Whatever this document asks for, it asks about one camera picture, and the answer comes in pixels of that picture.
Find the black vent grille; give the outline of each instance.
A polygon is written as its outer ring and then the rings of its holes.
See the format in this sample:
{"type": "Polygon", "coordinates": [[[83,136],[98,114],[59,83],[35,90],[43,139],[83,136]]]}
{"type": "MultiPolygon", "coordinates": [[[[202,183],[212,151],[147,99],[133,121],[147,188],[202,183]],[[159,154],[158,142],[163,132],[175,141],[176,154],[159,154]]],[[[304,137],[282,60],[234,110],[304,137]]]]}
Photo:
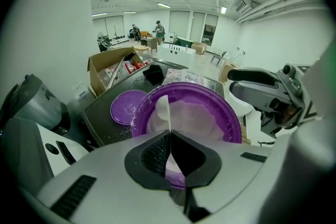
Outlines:
{"type": "Polygon", "coordinates": [[[51,207],[51,210],[69,219],[95,181],[94,177],[81,176],[51,207]]]}

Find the person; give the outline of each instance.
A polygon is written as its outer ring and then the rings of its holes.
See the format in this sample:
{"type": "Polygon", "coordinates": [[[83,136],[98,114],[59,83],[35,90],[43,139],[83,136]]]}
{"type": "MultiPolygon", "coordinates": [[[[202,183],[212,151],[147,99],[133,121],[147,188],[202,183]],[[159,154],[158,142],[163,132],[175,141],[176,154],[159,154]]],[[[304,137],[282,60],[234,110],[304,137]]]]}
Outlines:
{"type": "Polygon", "coordinates": [[[140,29],[135,26],[135,24],[133,24],[132,27],[134,32],[134,40],[139,41],[141,39],[140,29]]]}
{"type": "Polygon", "coordinates": [[[164,39],[165,32],[164,27],[163,25],[161,25],[161,22],[159,20],[156,21],[156,27],[154,31],[156,32],[156,37],[159,39],[159,45],[161,45],[164,39]]]}

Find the chair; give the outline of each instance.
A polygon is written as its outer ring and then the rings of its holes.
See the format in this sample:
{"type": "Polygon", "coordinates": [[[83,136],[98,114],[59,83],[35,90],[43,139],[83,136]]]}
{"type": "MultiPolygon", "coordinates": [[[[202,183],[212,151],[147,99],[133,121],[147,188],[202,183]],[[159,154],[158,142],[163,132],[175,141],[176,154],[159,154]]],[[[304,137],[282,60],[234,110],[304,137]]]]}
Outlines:
{"type": "Polygon", "coordinates": [[[214,51],[215,54],[213,55],[210,63],[212,63],[212,61],[216,58],[216,59],[218,59],[218,62],[216,64],[216,66],[218,66],[220,60],[224,57],[226,51],[222,52],[222,50],[217,49],[217,48],[214,48],[213,51],[214,51]]]}

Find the cardboard box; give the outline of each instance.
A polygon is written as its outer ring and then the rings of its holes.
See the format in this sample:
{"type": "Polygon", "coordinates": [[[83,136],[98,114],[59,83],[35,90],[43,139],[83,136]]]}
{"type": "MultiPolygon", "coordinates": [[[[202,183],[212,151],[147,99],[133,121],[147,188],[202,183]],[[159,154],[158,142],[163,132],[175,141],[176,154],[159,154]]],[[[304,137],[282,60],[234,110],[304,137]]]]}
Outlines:
{"type": "Polygon", "coordinates": [[[191,48],[196,50],[196,53],[202,55],[206,50],[206,43],[193,42],[191,48]]]}
{"type": "Polygon", "coordinates": [[[105,92],[105,87],[99,78],[99,71],[121,61],[122,57],[134,53],[133,61],[143,63],[133,47],[108,50],[96,55],[92,55],[88,60],[88,72],[90,72],[90,85],[97,96],[105,92]]]}
{"type": "Polygon", "coordinates": [[[230,62],[229,60],[225,60],[222,68],[219,71],[218,80],[222,83],[227,81],[227,74],[230,70],[238,67],[238,65],[234,64],[233,62],[230,62]]]}

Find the black knob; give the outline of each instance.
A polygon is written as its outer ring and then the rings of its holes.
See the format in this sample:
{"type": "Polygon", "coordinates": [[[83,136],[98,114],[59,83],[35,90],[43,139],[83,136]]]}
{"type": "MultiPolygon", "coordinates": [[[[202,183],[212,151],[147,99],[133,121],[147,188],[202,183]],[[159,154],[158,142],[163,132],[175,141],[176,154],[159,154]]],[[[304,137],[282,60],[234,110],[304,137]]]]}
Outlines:
{"type": "Polygon", "coordinates": [[[284,74],[287,75],[290,71],[290,66],[288,66],[288,65],[284,66],[282,71],[283,71],[284,74]]]}

